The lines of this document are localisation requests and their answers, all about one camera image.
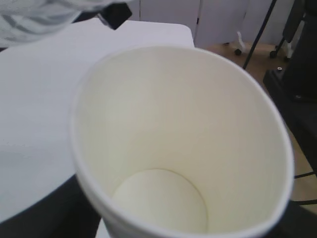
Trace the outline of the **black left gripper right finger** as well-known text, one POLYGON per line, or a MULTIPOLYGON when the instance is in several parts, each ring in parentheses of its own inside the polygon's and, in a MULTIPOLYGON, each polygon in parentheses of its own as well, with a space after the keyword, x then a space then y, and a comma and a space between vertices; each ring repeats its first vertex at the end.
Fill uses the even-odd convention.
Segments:
POLYGON ((272 238, 316 238, 317 215, 301 205, 316 204, 316 200, 289 201, 284 215, 271 231, 272 238))

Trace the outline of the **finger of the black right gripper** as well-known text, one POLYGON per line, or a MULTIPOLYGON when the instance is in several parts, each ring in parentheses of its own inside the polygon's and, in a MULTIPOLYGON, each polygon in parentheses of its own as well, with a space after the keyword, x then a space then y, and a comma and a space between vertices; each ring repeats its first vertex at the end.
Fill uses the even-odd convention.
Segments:
POLYGON ((127 3, 113 3, 105 7, 98 14, 98 19, 103 25, 109 27, 112 30, 118 29, 125 21, 132 16, 127 3))

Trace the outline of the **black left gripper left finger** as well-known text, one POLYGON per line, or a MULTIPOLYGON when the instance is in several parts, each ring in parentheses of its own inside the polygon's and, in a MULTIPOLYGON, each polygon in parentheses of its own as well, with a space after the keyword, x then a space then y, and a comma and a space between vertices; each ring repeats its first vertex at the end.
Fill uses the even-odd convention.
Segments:
POLYGON ((1 222, 2 238, 94 238, 100 215, 76 176, 30 208, 1 222))

